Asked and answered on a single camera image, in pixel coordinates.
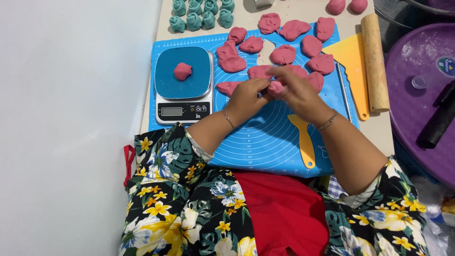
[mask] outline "red shirt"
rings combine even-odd
[[[235,177],[253,221],[259,256],[287,256],[287,247],[298,256],[324,254],[329,229],[320,195],[294,177],[239,171]]]

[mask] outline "teal dough rose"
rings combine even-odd
[[[216,0],[205,0],[204,12],[210,11],[213,15],[218,13],[218,5]]]
[[[187,12],[187,7],[185,6],[185,2],[183,0],[174,0],[172,2],[172,9],[174,10],[174,14],[177,16],[183,16]]]
[[[202,22],[204,23],[204,27],[206,29],[214,28],[215,27],[215,15],[212,12],[207,11],[204,13],[204,17],[202,18]]]
[[[231,12],[234,11],[235,3],[234,0],[222,0],[221,1],[221,9],[230,10]]]
[[[179,16],[172,16],[169,19],[169,24],[174,32],[178,31],[183,33],[185,31],[185,22]]]
[[[225,28],[230,28],[234,22],[234,15],[232,12],[227,9],[222,9],[220,11],[220,23]]]
[[[190,31],[196,31],[202,27],[202,20],[195,13],[187,15],[187,26]]]
[[[194,12],[197,15],[201,15],[202,14],[201,4],[199,4],[196,0],[190,0],[188,12],[189,13]]]

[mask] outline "woman's right hand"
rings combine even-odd
[[[320,127],[334,115],[333,109],[325,104],[313,87],[289,69],[272,67],[268,74],[286,84],[281,98],[302,120]]]

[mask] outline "silver bracelet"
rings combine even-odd
[[[232,130],[234,130],[234,129],[235,129],[235,127],[234,127],[234,125],[232,124],[232,121],[231,121],[231,119],[229,119],[229,116],[228,116],[228,115],[227,115],[227,114],[224,112],[224,109],[223,109],[223,110],[221,110],[221,111],[223,112],[224,118],[226,118],[226,120],[227,120],[227,121],[228,121],[228,122],[231,124],[231,126],[232,126]]]
[[[316,130],[320,131],[322,129],[326,129],[327,127],[329,127],[334,122],[335,118],[338,115],[338,111],[336,111],[335,109],[334,109],[334,111],[335,111],[335,114],[327,122],[325,122],[321,127],[314,126],[314,128],[316,128]]]

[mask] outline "white table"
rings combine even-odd
[[[257,29],[258,21],[262,14],[276,12],[281,17],[281,24],[289,20],[303,20],[308,23],[316,22],[319,17],[333,17],[338,24],[340,39],[343,40],[353,36],[356,32],[360,32],[360,20],[367,14],[374,12],[373,1],[370,0],[367,10],[361,14],[353,14],[348,8],[338,15],[329,14],[325,6],[329,0],[275,0],[271,7],[257,10],[254,6],[254,0],[235,0],[234,23],[232,27],[244,27],[247,30]],[[227,33],[230,29],[221,27],[218,23],[210,30],[197,30],[194,32],[185,31],[184,33],[174,33],[169,26],[169,18],[172,16],[172,1],[165,0],[161,8],[161,16],[158,25],[157,41],[170,40],[177,38],[213,35],[219,33]],[[144,115],[142,118],[141,133],[148,131],[149,117],[149,102],[150,102],[150,85],[147,92],[147,99],[144,106]],[[390,126],[389,113],[373,114],[370,113],[370,118],[362,122],[360,121],[360,131],[378,147],[385,155],[394,154],[392,141],[392,130]]]

